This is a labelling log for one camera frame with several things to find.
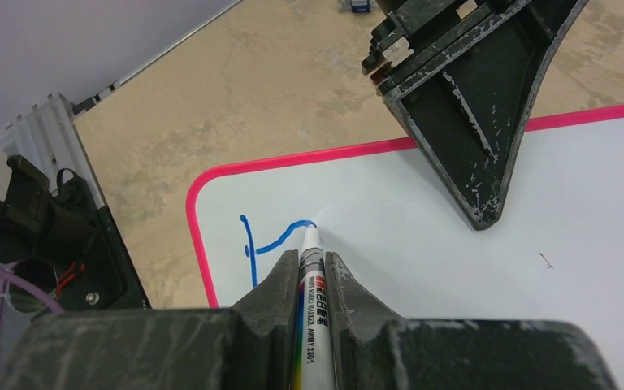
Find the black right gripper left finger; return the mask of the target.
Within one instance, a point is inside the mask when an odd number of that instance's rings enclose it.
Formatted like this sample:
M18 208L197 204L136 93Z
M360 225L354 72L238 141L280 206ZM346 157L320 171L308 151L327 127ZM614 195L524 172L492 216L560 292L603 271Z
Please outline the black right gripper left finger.
M232 307L239 319L231 352L234 388L289 388L298 282L299 253L286 250L269 275Z

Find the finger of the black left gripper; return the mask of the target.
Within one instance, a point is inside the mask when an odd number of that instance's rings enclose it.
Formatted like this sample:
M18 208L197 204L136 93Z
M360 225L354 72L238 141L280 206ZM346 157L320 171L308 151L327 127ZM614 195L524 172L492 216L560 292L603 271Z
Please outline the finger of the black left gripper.
M462 41L482 37L516 15L527 1L378 1L385 19L371 31L364 76L397 84Z
M527 1L482 37L462 41L397 83L384 102L469 220L482 231L504 210L542 80L583 1Z

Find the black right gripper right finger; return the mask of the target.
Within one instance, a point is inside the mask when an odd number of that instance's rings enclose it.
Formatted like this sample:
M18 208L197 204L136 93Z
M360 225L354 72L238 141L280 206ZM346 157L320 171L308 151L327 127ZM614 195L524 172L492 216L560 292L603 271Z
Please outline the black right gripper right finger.
M386 326L400 316L365 288L337 252L325 257L331 342L339 389L394 389Z

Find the whiteboard marker pen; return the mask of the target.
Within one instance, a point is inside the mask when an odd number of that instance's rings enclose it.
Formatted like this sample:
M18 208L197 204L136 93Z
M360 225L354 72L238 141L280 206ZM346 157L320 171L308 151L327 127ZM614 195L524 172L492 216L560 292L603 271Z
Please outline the whiteboard marker pen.
M336 388L324 252L314 225L305 229L301 245L290 388Z

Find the red-framed whiteboard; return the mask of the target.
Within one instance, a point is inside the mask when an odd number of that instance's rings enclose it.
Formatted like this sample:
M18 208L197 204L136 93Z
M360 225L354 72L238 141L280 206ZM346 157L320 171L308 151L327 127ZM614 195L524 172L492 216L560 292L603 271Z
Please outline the red-framed whiteboard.
M312 221L398 314L570 322L624 389L624 105L533 119L481 232L407 137L211 168L185 211L210 306L262 282Z

